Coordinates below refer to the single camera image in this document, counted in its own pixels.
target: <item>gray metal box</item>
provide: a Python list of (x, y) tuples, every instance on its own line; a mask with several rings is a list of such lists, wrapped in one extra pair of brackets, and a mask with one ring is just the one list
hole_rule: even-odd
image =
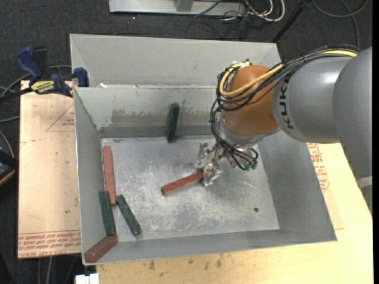
[[(160, 192), (194, 172), (201, 142), (214, 142), (208, 113), (217, 75), (245, 59), (273, 66), (280, 61), (276, 45), (75, 34), (70, 40), (72, 65), (84, 67), (91, 83), (74, 96), (83, 254), (105, 237), (98, 200), (103, 145), (113, 150), (117, 194), (143, 233), (134, 237), (113, 208), (119, 243), (97, 263), (336, 240), (307, 144), (282, 132), (257, 144), (256, 170), (225, 162), (208, 188)], [(181, 106), (179, 137), (167, 143), (171, 103)]]

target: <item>metal stand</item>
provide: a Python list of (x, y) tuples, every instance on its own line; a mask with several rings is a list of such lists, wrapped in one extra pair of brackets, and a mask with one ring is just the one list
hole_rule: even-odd
[[(175, 15), (197, 15), (210, 7), (215, 1), (195, 0), (110, 0), (110, 13), (151, 13), (151, 14), (175, 14)], [(224, 15), (226, 12), (239, 12), (240, 3), (222, 2), (217, 4), (206, 15)]]

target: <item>dark green block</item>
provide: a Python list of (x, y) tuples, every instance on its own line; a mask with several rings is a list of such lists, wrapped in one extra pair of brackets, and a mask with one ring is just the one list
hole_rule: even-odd
[(116, 226), (112, 213), (112, 206), (109, 200), (109, 193), (107, 191), (99, 192), (100, 206), (102, 212), (102, 220), (104, 222), (105, 233), (107, 235), (116, 233)]
[(175, 133), (176, 133), (176, 125), (178, 124), (178, 118), (179, 118), (179, 104), (173, 103), (170, 106), (170, 112), (168, 115), (167, 120), (167, 132), (166, 132), (166, 138), (168, 142), (174, 142), (175, 141)]
[(138, 223), (136, 217), (133, 215), (128, 203), (126, 202), (123, 195), (119, 195), (116, 197), (116, 203), (118, 208), (120, 209), (126, 223), (128, 224), (133, 235), (138, 235), (142, 232), (141, 226)]

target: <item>yellow cable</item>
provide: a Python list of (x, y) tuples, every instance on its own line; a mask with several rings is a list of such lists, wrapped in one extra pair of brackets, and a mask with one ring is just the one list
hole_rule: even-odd
[[(323, 53), (321, 54), (342, 54), (342, 55), (345, 55), (345, 56), (349, 56), (349, 57), (352, 57), (354, 58), (357, 54), (352, 52), (352, 51), (346, 51), (346, 50), (331, 50), (331, 51), (324, 51)], [(230, 68), (228, 68), (227, 72), (224, 74), (224, 76), (222, 77), (221, 81), (220, 81), (220, 87), (219, 87), (219, 91), (220, 91), (220, 94), (223, 95), (224, 97), (232, 97), (232, 96), (238, 96), (240, 95), (241, 93), (243, 93), (245, 90), (249, 89), (251, 86), (253, 86), (254, 84), (264, 80), (264, 79), (267, 79), (267, 78), (270, 78), (272, 75), (274, 75), (278, 70), (280, 70), (280, 68), (283, 67), (283, 64), (277, 66), (275, 69), (271, 69), (269, 70), (268, 72), (266, 72), (265, 74), (259, 76), (258, 78), (254, 79), (253, 81), (250, 81), (248, 84), (244, 85), (244, 86), (241, 86), (239, 89), (236, 89), (234, 91), (231, 91), (231, 92), (225, 92), (223, 89), (224, 89), (224, 84), (227, 80), (227, 78), (230, 76), (231, 73), (233, 73), (237, 68), (240, 68), (240, 67), (243, 67), (243, 66), (246, 66), (246, 62), (240, 62), (240, 63), (236, 63), (234, 65), (232, 65)]]
[(228, 71), (227, 73), (225, 73), (225, 75), (221, 79), (220, 87), (219, 87), (220, 94), (223, 95), (224, 97), (226, 97), (226, 96), (238, 96), (242, 92), (244, 92), (245, 90), (247, 90), (248, 88), (250, 88), (251, 86), (253, 86), (254, 84), (256, 84), (256, 83), (258, 83), (258, 82), (260, 82), (260, 81), (262, 81), (264, 79), (267, 79), (267, 78), (271, 77), (273, 74), (275, 74), (282, 67), (283, 67), (283, 64), (277, 66), (275, 69), (269, 70), (265, 74), (259, 76), (258, 78), (254, 79), (253, 81), (250, 81), (248, 84), (246, 84), (244, 86), (241, 86), (239, 89), (236, 89), (235, 91), (232, 91), (232, 92), (225, 92), (223, 90), (225, 81), (227, 80), (227, 78), (231, 74)]
[(346, 56), (354, 58), (357, 53), (354, 53), (352, 51), (347, 51), (347, 50), (331, 50), (331, 51), (324, 51), (321, 54), (344, 54)]

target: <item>red block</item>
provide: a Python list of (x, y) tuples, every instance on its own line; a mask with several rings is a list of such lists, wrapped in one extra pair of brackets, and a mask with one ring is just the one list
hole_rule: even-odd
[(170, 184), (163, 186), (160, 190), (162, 191), (163, 196), (169, 195), (172, 192), (179, 191), (180, 189), (186, 188), (200, 182), (203, 179), (203, 171), (189, 175), (180, 180), (174, 181)]
[(109, 192), (111, 205), (116, 205), (116, 189), (114, 184), (113, 156), (112, 148), (104, 146), (102, 148), (102, 159), (104, 164), (105, 189)]
[(108, 235), (97, 243), (93, 248), (85, 253), (85, 260), (88, 263), (97, 262), (103, 255), (110, 251), (118, 243), (116, 234)]

